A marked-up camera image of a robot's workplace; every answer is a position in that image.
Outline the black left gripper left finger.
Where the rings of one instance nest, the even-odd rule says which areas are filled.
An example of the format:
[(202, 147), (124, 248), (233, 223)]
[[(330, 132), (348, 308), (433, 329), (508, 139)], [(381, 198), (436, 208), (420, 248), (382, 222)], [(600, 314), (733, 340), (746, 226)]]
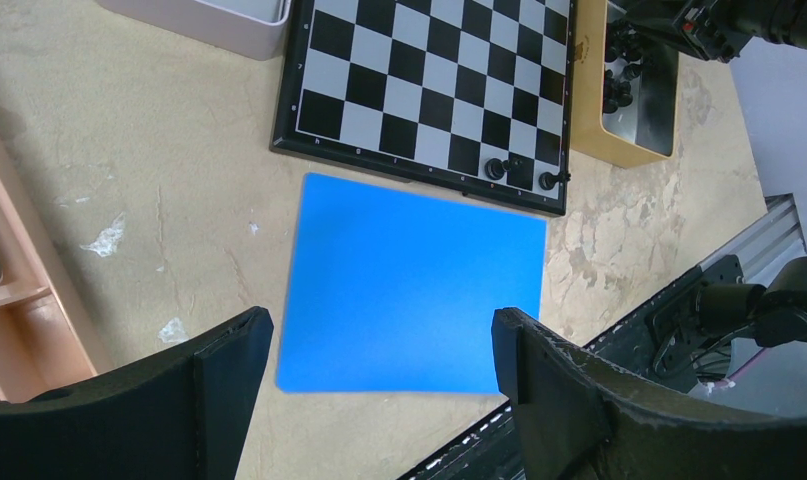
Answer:
[(0, 479), (232, 479), (274, 326), (253, 307), (23, 403), (0, 401)]

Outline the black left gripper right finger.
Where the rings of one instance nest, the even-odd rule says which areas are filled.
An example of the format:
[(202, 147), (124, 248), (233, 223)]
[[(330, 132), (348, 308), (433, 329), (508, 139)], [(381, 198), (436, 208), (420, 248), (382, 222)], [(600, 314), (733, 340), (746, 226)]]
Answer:
[(517, 308), (494, 313), (491, 335), (529, 479), (807, 479), (807, 417), (690, 397)]

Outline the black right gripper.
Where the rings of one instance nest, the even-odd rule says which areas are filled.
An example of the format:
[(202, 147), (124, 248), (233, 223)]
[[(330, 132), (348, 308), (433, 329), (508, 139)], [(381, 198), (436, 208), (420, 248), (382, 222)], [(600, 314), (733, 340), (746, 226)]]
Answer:
[(728, 63), (753, 38), (807, 50), (807, 0), (636, 1), (624, 21), (704, 61)]

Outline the black chess piece corner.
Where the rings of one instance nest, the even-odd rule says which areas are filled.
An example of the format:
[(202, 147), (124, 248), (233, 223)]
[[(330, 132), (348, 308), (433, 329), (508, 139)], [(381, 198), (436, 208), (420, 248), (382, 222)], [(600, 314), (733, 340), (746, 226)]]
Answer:
[(538, 184), (543, 190), (549, 191), (570, 180), (571, 174), (568, 170), (563, 170), (559, 173), (544, 172), (539, 175)]

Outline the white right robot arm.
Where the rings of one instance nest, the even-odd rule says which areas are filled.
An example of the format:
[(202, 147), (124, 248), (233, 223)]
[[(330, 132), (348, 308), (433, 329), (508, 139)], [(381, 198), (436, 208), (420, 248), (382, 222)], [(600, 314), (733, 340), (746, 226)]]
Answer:
[[(753, 38), (807, 50), (807, 1), (641, 1), (625, 19), (642, 35), (694, 58), (728, 63)], [(751, 338), (761, 347), (807, 342), (807, 257), (768, 286), (697, 284), (672, 303), (662, 346)]]

